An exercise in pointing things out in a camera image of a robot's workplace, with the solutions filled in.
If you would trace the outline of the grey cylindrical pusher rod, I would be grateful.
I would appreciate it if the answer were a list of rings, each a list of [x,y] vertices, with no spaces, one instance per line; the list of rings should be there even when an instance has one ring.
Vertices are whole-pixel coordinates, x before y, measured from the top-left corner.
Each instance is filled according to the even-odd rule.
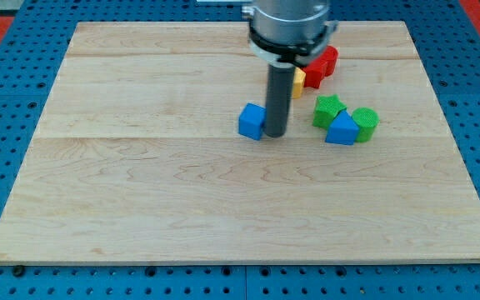
[[[264,132],[280,138],[287,131],[295,67],[268,66]]]

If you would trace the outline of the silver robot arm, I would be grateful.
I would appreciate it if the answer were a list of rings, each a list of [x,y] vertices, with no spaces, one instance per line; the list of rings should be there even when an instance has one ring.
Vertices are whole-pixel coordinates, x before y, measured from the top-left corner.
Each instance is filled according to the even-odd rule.
[[[264,133],[287,131],[296,68],[304,68],[327,48],[338,22],[328,19],[329,0],[252,0],[242,5],[249,46],[268,64]]]

